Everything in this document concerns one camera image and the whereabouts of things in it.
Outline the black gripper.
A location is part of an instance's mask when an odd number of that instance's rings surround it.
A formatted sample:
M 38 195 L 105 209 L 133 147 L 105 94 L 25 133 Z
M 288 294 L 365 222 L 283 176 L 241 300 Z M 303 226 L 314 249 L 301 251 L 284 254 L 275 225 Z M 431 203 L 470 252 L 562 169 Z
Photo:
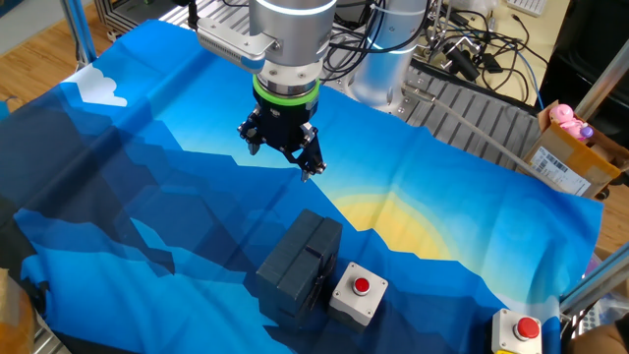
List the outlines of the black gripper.
M 303 182 L 321 174 L 326 164 L 319 146 L 318 129 L 310 123 L 317 111 L 318 97 L 300 104 L 298 98 L 283 104 L 261 95 L 256 95 L 256 100 L 257 108 L 238 127 L 250 155 L 256 155 L 264 144 L 282 148 L 287 160 L 302 170 Z

